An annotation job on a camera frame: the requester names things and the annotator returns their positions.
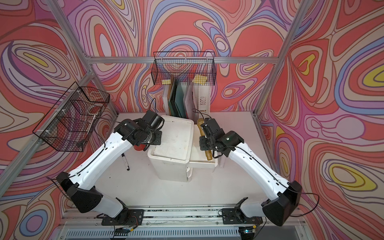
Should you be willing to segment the gold microphone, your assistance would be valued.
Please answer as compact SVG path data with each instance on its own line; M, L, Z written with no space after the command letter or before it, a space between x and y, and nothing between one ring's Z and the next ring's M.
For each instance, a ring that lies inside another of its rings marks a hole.
M204 133L202 127L201 127L201 124L203 124L203 123L204 123L204 119L203 118L199 118L197 126L199 128L201 137L205 137L205 133ZM205 155L206 155L206 158L207 158L208 161L212 161L213 160L212 152L210 150L205 150Z

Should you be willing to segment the white pull-out drawer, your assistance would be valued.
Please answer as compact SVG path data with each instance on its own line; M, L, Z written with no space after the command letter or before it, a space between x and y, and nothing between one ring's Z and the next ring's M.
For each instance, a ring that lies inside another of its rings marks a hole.
M194 125L193 143L188 167L192 169L209 169L211 172L214 172L215 168L218 166L218 160L209 161L205 151L200 150L200 136L201 133L199 127Z

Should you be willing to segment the white drawer cabinet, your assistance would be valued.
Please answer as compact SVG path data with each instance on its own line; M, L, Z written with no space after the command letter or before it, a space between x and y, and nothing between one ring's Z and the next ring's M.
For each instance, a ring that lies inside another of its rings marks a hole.
M193 146L194 122L163 115L161 144L150 146L148 157L159 179L188 182L188 171Z

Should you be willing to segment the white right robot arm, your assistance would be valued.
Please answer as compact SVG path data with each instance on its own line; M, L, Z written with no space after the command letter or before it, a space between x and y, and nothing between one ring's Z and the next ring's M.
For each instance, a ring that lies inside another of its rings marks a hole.
M242 167L262 188L266 195L263 201L252 202L243 198L235 207L238 220L265 217L276 226L283 226L299 205L302 186L289 182L266 165L236 132L230 131L219 138L213 135L201 136L202 151L211 150L231 159Z

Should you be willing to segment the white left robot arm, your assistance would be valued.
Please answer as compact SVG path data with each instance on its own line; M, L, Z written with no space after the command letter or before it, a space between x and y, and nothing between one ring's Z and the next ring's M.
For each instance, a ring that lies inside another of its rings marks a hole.
M118 198L101 193L96 181L122 154L133 146L160 145L164 118L140 118L120 122L113 133L87 160L69 173L61 172L57 181L80 213L104 214L120 225L128 223L129 208Z

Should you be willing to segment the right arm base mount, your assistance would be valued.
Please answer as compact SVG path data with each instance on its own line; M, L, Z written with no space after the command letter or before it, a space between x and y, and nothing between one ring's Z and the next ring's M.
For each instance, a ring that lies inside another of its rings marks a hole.
M259 226L263 223L263 219L261 217L247 217L241 211L241 205L248 199L245 197L241 199L234 208L224 208L218 211L220 217L222 217L224 225L246 225L253 224L255 226Z

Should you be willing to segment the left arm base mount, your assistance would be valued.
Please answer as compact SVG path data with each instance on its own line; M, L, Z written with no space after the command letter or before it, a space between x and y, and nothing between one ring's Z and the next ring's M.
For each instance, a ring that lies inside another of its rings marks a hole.
M123 201L119 198L116 199L123 205L122 211L115 218L104 215L102 218L102 226L140 226L144 219L145 210L129 209Z

